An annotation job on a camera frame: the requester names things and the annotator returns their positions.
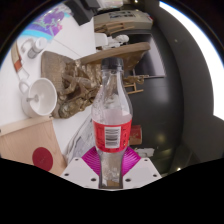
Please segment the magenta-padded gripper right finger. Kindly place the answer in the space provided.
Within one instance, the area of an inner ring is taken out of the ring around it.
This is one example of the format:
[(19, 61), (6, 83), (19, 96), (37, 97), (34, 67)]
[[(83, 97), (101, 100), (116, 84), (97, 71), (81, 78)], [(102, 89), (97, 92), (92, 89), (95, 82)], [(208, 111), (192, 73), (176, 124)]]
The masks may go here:
[(122, 161), (123, 188), (140, 188), (161, 178), (149, 158), (141, 158), (133, 149), (127, 148)]

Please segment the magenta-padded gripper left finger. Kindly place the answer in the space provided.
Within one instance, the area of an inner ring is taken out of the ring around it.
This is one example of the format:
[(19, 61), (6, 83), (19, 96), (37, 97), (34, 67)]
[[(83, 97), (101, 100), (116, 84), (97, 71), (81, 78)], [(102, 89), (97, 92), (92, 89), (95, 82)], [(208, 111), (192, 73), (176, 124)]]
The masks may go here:
[(74, 157), (61, 177), (84, 188), (97, 189), (100, 177), (100, 159), (95, 148), (82, 157)]

